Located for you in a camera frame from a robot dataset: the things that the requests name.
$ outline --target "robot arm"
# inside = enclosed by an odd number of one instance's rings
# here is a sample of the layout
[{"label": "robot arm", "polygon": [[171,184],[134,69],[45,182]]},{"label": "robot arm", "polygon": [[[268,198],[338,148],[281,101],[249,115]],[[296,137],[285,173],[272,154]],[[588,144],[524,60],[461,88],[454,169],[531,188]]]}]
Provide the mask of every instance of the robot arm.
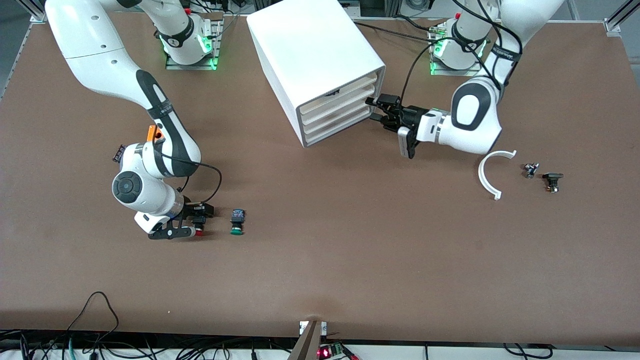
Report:
[{"label": "robot arm", "polygon": [[[480,3],[482,0],[469,1]],[[562,3],[563,0],[502,0],[502,25],[516,34],[524,47]],[[385,112],[385,116],[374,114],[371,118],[382,122],[385,129],[397,131],[403,156],[413,158],[415,146],[420,142],[449,145],[474,154],[486,154],[491,150],[502,131],[497,105],[522,53],[521,45],[513,35],[503,29],[499,34],[502,41],[494,45],[485,61],[499,87],[486,71],[481,70],[456,89],[450,113],[416,106],[404,108],[398,97],[384,94],[367,100]]]},{"label": "robot arm", "polygon": [[124,49],[106,13],[106,9],[122,9],[123,4],[139,4],[150,15],[176,62],[193,63],[207,54],[197,39],[199,17],[187,16],[177,0],[48,0],[45,8],[58,46],[78,81],[99,94],[139,104],[162,132],[158,141],[121,149],[120,172],[112,186],[115,198],[136,210],[136,222],[152,234],[176,217],[185,203],[163,179],[192,175],[201,155],[157,81]]}]

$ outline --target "gray floor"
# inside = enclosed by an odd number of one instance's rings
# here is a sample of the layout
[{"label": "gray floor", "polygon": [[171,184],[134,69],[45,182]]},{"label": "gray floor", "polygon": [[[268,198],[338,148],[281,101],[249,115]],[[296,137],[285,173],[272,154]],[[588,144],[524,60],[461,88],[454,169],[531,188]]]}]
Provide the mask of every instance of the gray floor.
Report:
[{"label": "gray floor", "polygon": [[[610,16],[625,0],[567,0],[554,15],[554,20],[602,20]],[[403,0],[401,13],[407,16],[446,18],[458,11],[449,0],[436,0],[429,11],[414,10]],[[0,0],[0,99],[11,74],[13,63],[29,27],[30,16],[13,0]],[[621,26],[629,62],[640,86],[640,11]]]}]

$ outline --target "orange clip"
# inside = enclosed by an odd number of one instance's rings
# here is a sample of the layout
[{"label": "orange clip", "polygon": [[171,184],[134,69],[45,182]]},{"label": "orange clip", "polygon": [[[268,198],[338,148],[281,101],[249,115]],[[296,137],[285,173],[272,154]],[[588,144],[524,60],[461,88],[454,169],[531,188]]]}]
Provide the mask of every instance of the orange clip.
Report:
[{"label": "orange clip", "polygon": [[160,129],[158,129],[156,125],[149,125],[149,131],[147,132],[147,141],[158,142],[160,140],[164,140],[162,131],[160,131]]}]

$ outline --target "white c-shaped object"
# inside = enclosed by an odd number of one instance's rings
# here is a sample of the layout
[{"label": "white c-shaped object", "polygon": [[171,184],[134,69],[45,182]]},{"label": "white c-shaped object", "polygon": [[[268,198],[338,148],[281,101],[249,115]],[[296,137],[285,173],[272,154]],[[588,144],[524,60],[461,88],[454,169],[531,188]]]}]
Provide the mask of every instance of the white c-shaped object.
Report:
[{"label": "white c-shaped object", "polygon": [[494,200],[500,200],[500,196],[502,196],[502,191],[494,188],[489,183],[489,180],[486,179],[486,176],[484,175],[484,163],[486,163],[486,160],[488,158],[491,158],[493,156],[502,156],[503,158],[512,159],[514,156],[516,156],[516,151],[514,150],[513,152],[508,152],[508,151],[500,150],[500,151],[491,152],[487,154],[487,156],[485,156],[484,159],[482,159],[482,161],[480,161],[480,166],[478,166],[478,177],[480,178],[480,183],[482,183],[482,186],[484,186],[486,191],[493,194]]}]

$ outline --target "brown table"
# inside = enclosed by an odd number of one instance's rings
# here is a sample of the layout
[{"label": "brown table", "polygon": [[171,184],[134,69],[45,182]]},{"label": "brown table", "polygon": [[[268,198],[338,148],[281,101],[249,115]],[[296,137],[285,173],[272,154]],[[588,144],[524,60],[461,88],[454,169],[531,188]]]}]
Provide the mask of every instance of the brown table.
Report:
[{"label": "brown table", "polygon": [[[203,238],[147,239],[110,191],[145,110],[83,88],[33,26],[0,104],[0,328],[64,329],[102,290],[123,331],[295,336],[317,316],[341,338],[640,343],[640,96],[601,24],[549,24],[528,45],[499,106],[496,149],[518,154],[487,164],[494,201],[480,156],[422,144],[406,160],[375,122],[303,149],[245,19],[212,72],[164,70],[148,18],[113,20],[223,171],[219,216]],[[424,44],[363,33],[398,94]],[[464,80],[422,61],[406,104],[448,109]],[[565,174],[559,193],[520,175],[531,161]],[[216,181],[202,168],[186,193]],[[232,208],[247,210],[244,236],[228,233]],[[96,301],[77,328],[111,326]]]}]

